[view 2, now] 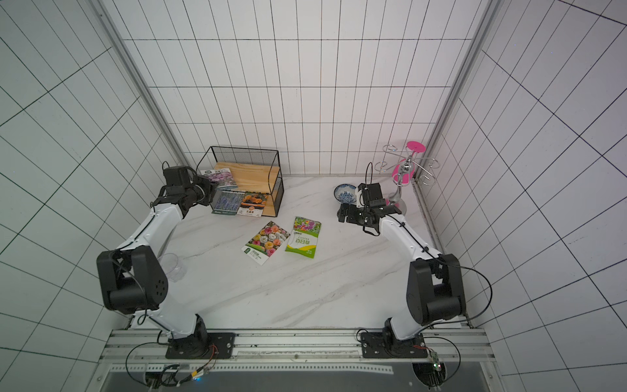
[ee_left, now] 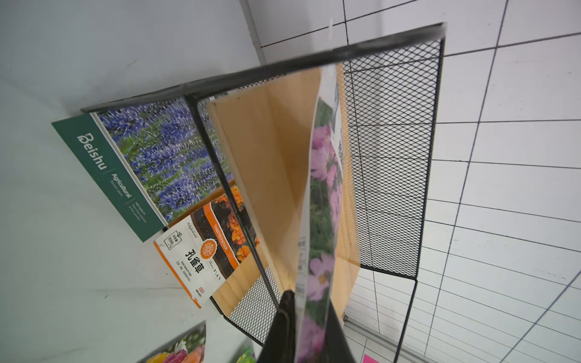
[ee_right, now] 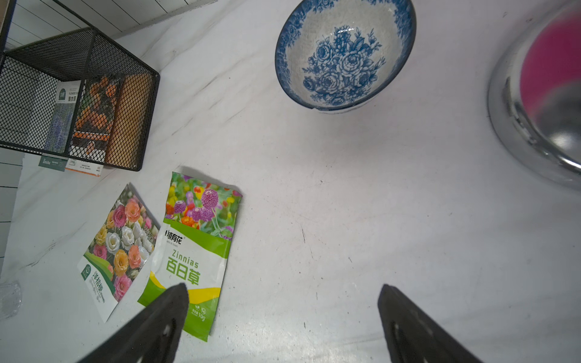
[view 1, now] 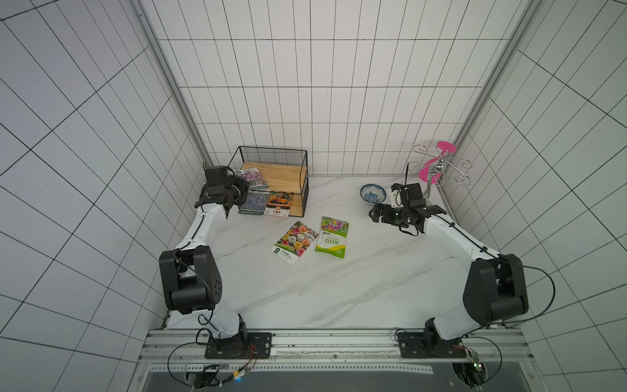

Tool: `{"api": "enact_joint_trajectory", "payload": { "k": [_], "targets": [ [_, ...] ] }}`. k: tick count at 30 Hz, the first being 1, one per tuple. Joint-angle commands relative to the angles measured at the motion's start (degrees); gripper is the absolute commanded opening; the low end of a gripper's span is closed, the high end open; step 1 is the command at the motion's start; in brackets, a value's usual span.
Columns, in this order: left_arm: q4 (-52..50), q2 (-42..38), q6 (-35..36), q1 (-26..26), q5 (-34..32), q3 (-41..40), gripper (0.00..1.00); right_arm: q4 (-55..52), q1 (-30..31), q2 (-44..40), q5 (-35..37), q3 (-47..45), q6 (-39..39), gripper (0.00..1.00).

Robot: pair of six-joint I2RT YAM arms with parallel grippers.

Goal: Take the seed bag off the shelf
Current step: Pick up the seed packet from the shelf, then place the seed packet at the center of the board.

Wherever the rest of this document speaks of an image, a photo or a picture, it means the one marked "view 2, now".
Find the lavender seed bag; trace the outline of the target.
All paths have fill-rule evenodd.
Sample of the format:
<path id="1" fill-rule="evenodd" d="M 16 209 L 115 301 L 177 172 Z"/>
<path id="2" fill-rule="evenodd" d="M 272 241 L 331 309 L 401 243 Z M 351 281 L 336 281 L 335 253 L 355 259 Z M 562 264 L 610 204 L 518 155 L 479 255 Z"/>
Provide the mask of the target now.
<path id="1" fill-rule="evenodd" d="M 244 199 L 244 192 L 232 190 L 217 191 L 212 200 L 212 213 L 217 215 L 235 216 Z"/>

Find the colourful ranunculus seed bag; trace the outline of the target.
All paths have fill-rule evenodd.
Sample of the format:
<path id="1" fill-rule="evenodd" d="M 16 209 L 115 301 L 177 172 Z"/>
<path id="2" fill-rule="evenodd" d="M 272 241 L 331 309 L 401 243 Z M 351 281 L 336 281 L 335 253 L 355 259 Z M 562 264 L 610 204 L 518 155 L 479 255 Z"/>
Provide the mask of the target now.
<path id="1" fill-rule="evenodd" d="M 243 246 L 242 252 L 256 264 L 263 266 L 289 237 L 287 230 L 270 221 Z"/>

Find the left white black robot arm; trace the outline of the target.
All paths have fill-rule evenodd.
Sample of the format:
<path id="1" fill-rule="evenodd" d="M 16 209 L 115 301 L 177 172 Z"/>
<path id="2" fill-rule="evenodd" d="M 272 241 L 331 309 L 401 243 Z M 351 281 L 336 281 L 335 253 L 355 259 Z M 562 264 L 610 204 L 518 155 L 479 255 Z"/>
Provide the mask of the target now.
<path id="1" fill-rule="evenodd" d="M 150 321 L 168 336 L 168 359 L 229 359 L 233 333 L 209 333 L 202 317 L 168 293 L 159 261 L 175 228 L 192 207 L 207 206 L 215 184 L 206 179 L 187 186 L 163 186 L 145 221 L 114 250 L 96 258 L 104 306 L 137 322 Z"/>

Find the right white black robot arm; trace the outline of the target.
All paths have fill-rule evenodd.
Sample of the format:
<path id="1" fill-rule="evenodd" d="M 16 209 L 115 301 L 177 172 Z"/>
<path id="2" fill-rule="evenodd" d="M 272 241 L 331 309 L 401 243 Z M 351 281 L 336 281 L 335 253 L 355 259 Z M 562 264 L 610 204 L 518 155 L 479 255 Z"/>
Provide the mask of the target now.
<path id="1" fill-rule="evenodd" d="M 429 350 L 422 332 L 466 312 L 461 265 L 452 254 L 431 248 L 413 230 L 400 210 L 341 204 L 338 221 L 362 227 L 368 235 L 382 235 L 409 261 L 406 305 L 385 321 L 379 333 L 359 333 L 375 355 L 389 358 L 425 358 Z"/>

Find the orange marigold seed bag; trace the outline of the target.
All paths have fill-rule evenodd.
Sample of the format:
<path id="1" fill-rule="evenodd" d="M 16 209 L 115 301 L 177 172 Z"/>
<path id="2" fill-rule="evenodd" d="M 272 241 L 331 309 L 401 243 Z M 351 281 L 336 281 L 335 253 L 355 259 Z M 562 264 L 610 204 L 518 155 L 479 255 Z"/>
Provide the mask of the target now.
<path id="1" fill-rule="evenodd" d="M 245 217 L 261 217 L 268 197 L 269 194 L 266 193 L 246 192 L 238 207 L 237 214 Z"/>

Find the purple flower seed bag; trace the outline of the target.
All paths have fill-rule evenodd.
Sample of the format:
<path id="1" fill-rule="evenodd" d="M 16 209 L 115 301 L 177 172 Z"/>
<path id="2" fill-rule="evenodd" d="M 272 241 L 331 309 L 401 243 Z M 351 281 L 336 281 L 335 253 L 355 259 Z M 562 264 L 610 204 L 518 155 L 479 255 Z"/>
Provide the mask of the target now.
<path id="1" fill-rule="evenodd" d="M 229 168 L 207 170 L 202 173 L 202 176 L 209 179 L 217 189 L 231 190 L 238 188 L 238 184 Z"/>

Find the green zinnias seed bag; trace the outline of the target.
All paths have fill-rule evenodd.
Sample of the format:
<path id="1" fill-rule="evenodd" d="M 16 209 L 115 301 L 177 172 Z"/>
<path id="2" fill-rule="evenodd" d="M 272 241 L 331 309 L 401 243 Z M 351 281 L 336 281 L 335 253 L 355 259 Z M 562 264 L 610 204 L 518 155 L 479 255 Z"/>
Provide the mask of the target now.
<path id="1" fill-rule="evenodd" d="M 286 251 L 314 259 L 321 228 L 322 223 L 319 221 L 296 217 L 292 233 L 287 240 Z"/>

